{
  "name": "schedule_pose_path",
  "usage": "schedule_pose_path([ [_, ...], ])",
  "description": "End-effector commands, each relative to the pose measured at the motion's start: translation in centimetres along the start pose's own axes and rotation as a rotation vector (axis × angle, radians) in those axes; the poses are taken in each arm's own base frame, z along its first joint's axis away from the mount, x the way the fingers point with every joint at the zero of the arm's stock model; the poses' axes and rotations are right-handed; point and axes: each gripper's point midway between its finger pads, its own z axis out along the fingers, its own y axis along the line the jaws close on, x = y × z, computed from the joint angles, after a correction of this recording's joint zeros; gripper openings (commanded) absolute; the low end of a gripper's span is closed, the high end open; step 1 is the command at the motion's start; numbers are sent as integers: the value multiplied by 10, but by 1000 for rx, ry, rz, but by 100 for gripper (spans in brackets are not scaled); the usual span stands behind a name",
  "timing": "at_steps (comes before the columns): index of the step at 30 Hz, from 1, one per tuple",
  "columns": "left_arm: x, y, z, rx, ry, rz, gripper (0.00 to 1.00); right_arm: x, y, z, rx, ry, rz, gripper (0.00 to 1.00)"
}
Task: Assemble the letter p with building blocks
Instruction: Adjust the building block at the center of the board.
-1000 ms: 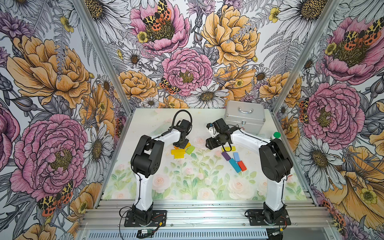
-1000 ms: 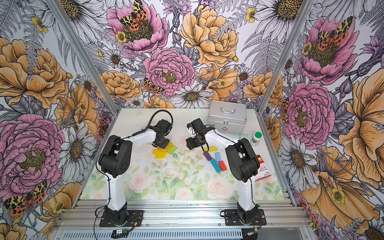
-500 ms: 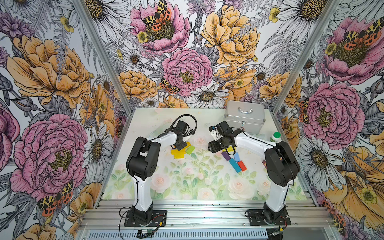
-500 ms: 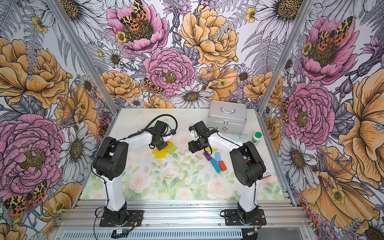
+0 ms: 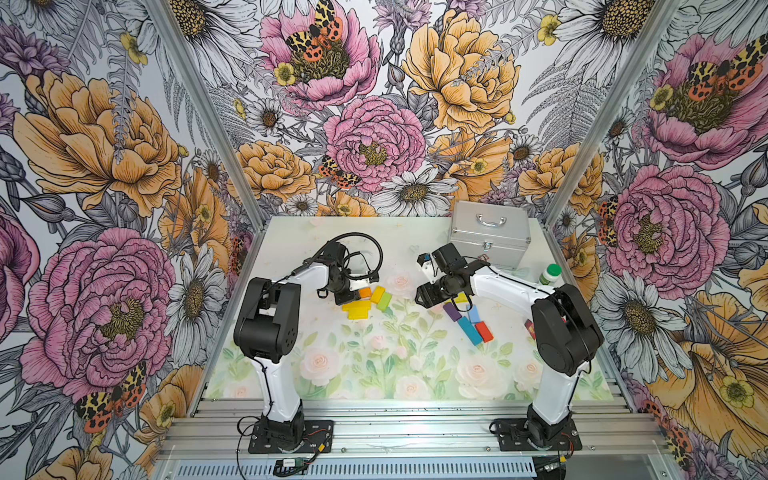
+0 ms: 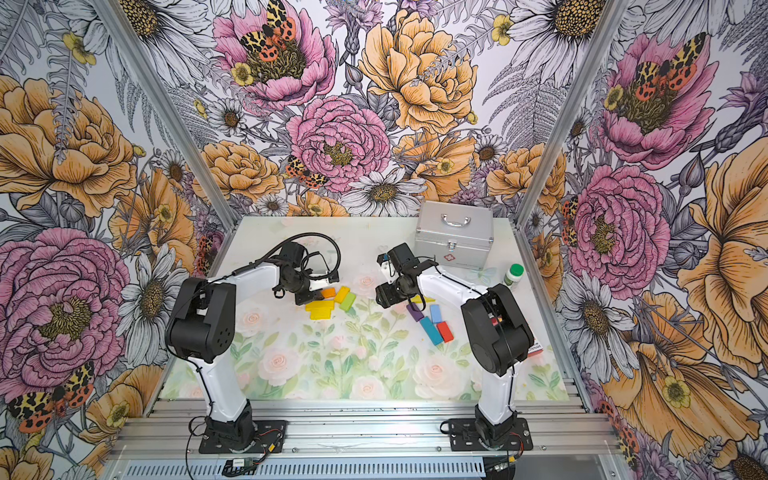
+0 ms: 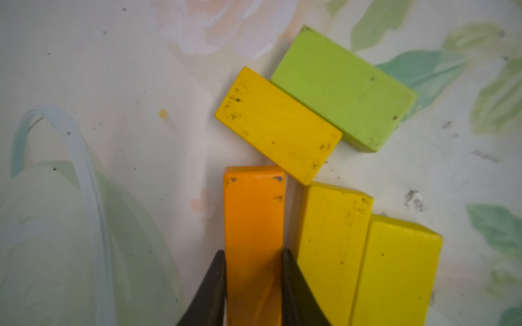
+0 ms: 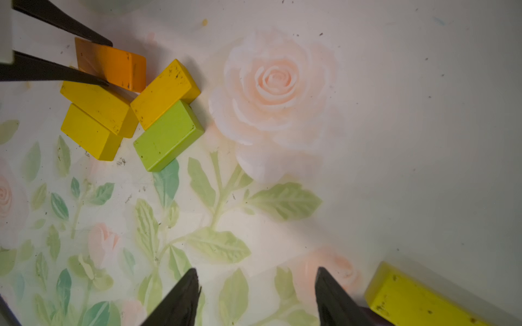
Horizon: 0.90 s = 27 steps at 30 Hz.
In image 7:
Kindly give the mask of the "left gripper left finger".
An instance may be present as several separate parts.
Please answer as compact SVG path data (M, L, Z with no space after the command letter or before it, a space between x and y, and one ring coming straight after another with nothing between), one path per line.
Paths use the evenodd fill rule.
M223 326L226 303L226 260L217 251L191 304L177 326Z

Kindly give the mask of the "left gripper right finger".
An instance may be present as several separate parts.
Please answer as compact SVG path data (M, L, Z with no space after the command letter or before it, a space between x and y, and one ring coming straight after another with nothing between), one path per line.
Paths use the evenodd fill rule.
M282 325L331 326L289 248L281 254Z

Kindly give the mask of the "yellow long block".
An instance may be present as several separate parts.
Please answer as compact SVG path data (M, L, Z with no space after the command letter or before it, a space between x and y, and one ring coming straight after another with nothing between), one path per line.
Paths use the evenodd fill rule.
M373 199L313 182L304 189L296 261L331 325L349 325Z
M442 246L422 225L372 215L350 325L423 325Z

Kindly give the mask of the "orange block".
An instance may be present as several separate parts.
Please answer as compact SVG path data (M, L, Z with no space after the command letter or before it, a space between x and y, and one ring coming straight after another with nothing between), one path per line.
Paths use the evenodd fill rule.
M285 172L279 167L224 171L228 325L281 325Z

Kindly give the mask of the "yellow small block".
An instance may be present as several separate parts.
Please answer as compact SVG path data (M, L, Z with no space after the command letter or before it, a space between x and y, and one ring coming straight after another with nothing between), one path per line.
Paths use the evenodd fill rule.
M248 67L215 117L304 186L342 138L339 129Z

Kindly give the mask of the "lime green block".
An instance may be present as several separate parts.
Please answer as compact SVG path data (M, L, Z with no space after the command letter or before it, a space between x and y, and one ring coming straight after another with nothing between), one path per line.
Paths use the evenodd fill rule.
M366 153L383 147L417 100L414 90L308 26L271 81Z

